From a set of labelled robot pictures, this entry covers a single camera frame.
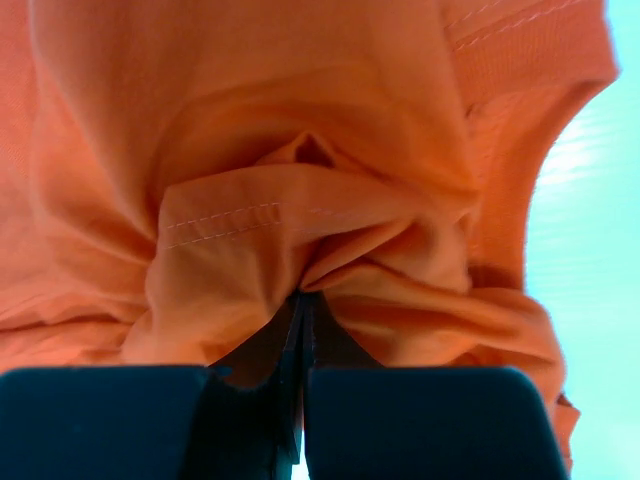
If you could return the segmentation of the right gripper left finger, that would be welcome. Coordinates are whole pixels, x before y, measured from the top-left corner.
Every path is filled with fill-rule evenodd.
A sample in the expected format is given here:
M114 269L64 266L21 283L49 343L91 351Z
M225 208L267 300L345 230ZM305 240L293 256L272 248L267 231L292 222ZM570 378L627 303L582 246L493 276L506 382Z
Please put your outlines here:
M5 479L288 479L300 461L304 299L211 366L1 377Z

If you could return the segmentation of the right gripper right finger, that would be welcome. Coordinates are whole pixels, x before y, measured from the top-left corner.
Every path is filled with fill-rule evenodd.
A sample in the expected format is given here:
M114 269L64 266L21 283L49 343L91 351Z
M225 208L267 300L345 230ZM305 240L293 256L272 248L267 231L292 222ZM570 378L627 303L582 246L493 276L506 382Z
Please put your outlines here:
M534 385L506 367L385 368L305 294L312 479L565 479Z

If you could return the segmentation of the orange t shirt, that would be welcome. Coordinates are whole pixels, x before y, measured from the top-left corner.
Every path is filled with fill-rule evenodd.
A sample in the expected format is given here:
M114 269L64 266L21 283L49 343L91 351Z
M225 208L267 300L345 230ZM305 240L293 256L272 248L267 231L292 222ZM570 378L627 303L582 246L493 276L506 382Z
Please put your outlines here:
M616 73L600 1L5 1L1 368L208 365L320 291L386 366L523 371L569 459L525 227Z

